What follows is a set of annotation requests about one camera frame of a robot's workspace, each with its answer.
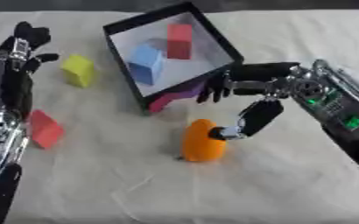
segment orange ball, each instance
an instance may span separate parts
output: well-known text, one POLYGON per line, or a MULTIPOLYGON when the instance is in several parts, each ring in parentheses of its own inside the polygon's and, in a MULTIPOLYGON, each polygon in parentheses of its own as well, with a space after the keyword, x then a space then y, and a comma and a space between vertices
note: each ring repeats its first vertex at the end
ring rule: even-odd
POLYGON ((191 124, 185 132, 182 145, 182 156, 190 162, 206 162, 216 160, 224 155, 226 141, 208 136, 215 123, 199 119, 191 124))

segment yellow block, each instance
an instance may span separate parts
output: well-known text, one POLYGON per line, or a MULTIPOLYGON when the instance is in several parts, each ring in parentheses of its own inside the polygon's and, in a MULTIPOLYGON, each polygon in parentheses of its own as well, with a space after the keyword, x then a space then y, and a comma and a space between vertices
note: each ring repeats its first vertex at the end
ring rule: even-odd
POLYGON ((226 141, 208 136, 215 126, 215 123, 207 119, 199 119, 187 127, 182 144, 182 156, 186 161, 207 162, 223 157, 226 141))
POLYGON ((88 87, 95 77, 94 62, 79 54, 71 54, 61 69, 65 71, 67 81, 76 87, 88 87))

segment box rim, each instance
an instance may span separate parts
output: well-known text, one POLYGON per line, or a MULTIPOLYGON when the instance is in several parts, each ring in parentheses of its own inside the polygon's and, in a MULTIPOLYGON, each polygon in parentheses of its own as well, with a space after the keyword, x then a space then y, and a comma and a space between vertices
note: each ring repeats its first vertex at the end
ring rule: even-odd
POLYGON ((125 78, 128 82, 130 82, 130 88, 137 100, 142 107, 142 110, 148 110, 148 105, 154 101, 154 99, 159 98, 161 95, 165 93, 172 93, 178 91, 170 91, 175 89, 181 89, 181 87, 188 87, 192 85, 192 83, 200 83, 200 81, 205 80, 208 76, 216 74, 218 71, 224 71, 228 69, 233 64, 242 64, 244 61, 243 56, 231 45, 231 43, 217 30, 217 28, 205 17, 202 12, 197 9, 192 3, 185 2, 180 4, 175 4, 172 6, 168 6, 159 10, 154 10, 150 12, 146 12, 142 15, 138 15, 135 17, 126 18, 124 20, 120 20, 113 24, 107 24, 103 26, 104 34, 106 36, 107 41, 109 42, 109 47, 113 50, 115 54, 115 60, 118 62, 121 72, 125 75, 125 78), (197 19, 201 25, 210 33, 212 38, 222 47, 222 49, 228 54, 228 56, 233 60, 232 63, 228 63, 225 66, 221 66, 216 68, 215 70, 211 70, 206 73, 202 73, 199 76, 181 82, 172 87, 163 89, 158 91, 157 93, 150 94, 147 96, 143 96, 137 87, 136 82, 132 79, 130 72, 127 69, 126 62, 123 61, 119 51, 116 49, 116 45, 111 41, 110 36, 119 32, 125 32, 130 29, 147 25, 156 21, 159 21, 164 18, 172 17, 181 13, 190 12, 195 19, 197 19))

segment robotic hand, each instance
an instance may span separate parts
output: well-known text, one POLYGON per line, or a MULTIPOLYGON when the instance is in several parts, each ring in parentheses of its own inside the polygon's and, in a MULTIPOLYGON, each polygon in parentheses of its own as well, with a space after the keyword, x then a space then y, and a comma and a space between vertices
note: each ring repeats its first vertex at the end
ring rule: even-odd
POLYGON ((251 137, 283 112, 280 99, 292 97, 320 122, 322 129, 359 164, 359 82, 325 60, 312 68, 299 63, 242 65, 214 76, 198 102, 213 94, 214 102, 235 95, 263 95, 239 115, 235 127, 216 127, 209 136, 220 140, 251 137))
POLYGON ((55 53, 32 53, 50 42, 49 30, 19 23, 0 45, 0 223, 3 223, 18 187, 19 160, 29 142, 26 119, 32 108, 32 75, 40 65, 55 61, 55 53))

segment cube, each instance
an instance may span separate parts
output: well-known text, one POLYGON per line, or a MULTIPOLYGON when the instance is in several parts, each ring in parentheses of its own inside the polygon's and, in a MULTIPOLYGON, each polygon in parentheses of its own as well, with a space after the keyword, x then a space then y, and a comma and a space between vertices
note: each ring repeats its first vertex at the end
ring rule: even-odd
POLYGON ((190 60, 192 53, 192 26, 169 24, 167 29, 167 58, 190 60))
POLYGON ((135 81, 153 86, 163 69, 163 53, 147 44, 139 45, 129 61, 135 81))
POLYGON ((32 126, 32 141, 44 149, 51 148, 64 134, 61 126, 38 109, 31 113, 30 123, 32 126))
POLYGON ((67 81, 76 87, 88 87, 95 76, 94 62, 79 54, 71 54, 62 64, 67 81))

